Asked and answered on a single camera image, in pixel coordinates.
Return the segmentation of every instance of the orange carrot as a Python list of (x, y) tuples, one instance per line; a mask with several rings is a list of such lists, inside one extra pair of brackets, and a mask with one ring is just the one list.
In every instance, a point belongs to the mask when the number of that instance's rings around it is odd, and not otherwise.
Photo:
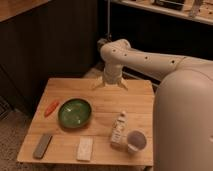
[(48, 117), (56, 109), (58, 105), (59, 105), (58, 100), (54, 100), (52, 103), (50, 103), (50, 105), (47, 107), (47, 109), (44, 112), (44, 116)]

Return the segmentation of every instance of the table top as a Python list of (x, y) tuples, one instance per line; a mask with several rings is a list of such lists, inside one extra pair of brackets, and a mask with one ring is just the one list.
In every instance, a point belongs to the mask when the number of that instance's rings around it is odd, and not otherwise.
[[(42, 95), (28, 133), (19, 151), (19, 162), (67, 163), (97, 165), (153, 165), (152, 112), (154, 93), (150, 81), (126, 80), (128, 91), (115, 85), (92, 90), (96, 79), (51, 78)], [(69, 99), (83, 98), (92, 106), (92, 119), (83, 128), (64, 130), (58, 124), (58, 110)], [(56, 110), (44, 117), (48, 105), (58, 99)], [(112, 126), (121, 111), (126, 111), (124, 135), (132, 130), (144, 133), (146, 147), (136, 155), (110, 147)], [(40, 160), (33, 152), (43, 133), (52, 133), (49, 147)], [(77, 148), (81, 137), (94, 140), (90, 162), (77, 161)]]

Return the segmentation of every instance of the bowl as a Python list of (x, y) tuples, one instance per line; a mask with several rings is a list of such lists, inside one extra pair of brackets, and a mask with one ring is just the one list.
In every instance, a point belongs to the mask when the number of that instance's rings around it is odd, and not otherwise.
[(59, 109), (58, 121), (65, 128), (80, 128), (86, 125), (92, 113), (90, 104), (84, 99), (71, 99)]

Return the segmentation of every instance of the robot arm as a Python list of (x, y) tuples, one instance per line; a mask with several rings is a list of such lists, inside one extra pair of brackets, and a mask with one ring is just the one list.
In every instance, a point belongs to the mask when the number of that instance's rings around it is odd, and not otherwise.
[(153, 106), (154, 171), (213, 170), (213, 62), (147, 53), (118, 40), (101, 48), (103, 81), (120, 84), (123, 66), (159, 81)]
[(123, 66), (162, 81), (166, 75), (177, 69), (212, 63), (188, 56), (142, 52), (131, 48), (125, 39), (105, 44), (100, 53), (105, 61), (103, 79), (108, 84), (121, 81)]

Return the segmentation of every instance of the dark cabinet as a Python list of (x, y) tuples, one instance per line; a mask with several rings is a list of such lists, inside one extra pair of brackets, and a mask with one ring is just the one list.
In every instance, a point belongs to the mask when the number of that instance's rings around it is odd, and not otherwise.
[(81, 77), (96, 59), (98, 0), (54, 0), (0, 23), (0, 95), (33, 113), (49, 77)]

